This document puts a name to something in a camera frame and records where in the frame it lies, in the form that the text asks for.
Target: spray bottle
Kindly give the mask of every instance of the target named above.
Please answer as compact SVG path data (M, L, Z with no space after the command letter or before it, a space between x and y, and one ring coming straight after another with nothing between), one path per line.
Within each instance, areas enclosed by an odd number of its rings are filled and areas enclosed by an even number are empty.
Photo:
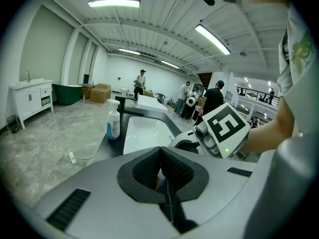
M108 139L115 140L120 135L120 113L117 111L120 101L108 99L111 111L109 112L106 135Z

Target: vent slot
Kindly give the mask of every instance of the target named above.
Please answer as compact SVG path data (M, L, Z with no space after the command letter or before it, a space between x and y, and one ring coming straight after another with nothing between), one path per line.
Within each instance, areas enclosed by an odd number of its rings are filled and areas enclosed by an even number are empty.
M83 206L91 192L76 189L64 202L46 219L51 225L64 231L77 212Z

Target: white shirt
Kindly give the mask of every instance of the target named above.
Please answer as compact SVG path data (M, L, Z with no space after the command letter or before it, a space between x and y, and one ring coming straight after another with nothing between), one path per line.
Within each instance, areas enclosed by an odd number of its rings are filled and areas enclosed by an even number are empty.
M283 40L279 44L280 76L278 85L280 97L283 97L291 86L298 82L308 68L318 66L318 61L316 61L318 51L315 47L315 42L292 4L288 9L287 34L290 65L287 63L283 53Z
M180 88L178 98L179 98L179 99L182 99L182 100L185 100L185 98L186 98L186 92L187 92L187 86L186 86L186 84L183 84L183 85L181 86L181 88Z
M139 88L143 88L143 83L146 82L145 76L138 75L135 79L137 81L136 86Z
M191 96L194 96L196 100L198 99L198 93L196 91L189 91L187 98L190 98Z
M281 41L278 85L279 96L285 97L295 116L293 135L296 135L296 123L303 132L318 129L318 108L315 106L315 100L319 94L317 82L319 54L307 25L292 4L288 9L287 34L290 65L285 59Z

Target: green bathtub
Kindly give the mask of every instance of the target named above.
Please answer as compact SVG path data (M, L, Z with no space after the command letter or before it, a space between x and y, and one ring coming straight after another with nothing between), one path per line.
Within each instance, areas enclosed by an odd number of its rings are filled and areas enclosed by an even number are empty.
M52 84L59 104L69 106L81 99L82 86Z

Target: faucet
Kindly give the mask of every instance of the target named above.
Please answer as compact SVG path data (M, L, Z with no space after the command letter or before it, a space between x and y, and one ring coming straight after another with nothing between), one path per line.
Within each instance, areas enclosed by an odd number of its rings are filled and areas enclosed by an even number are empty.
M28 79L26 80L27 82L30 82L31 81L31 78L30 78L30 71L27 70L25 74L28 74Z

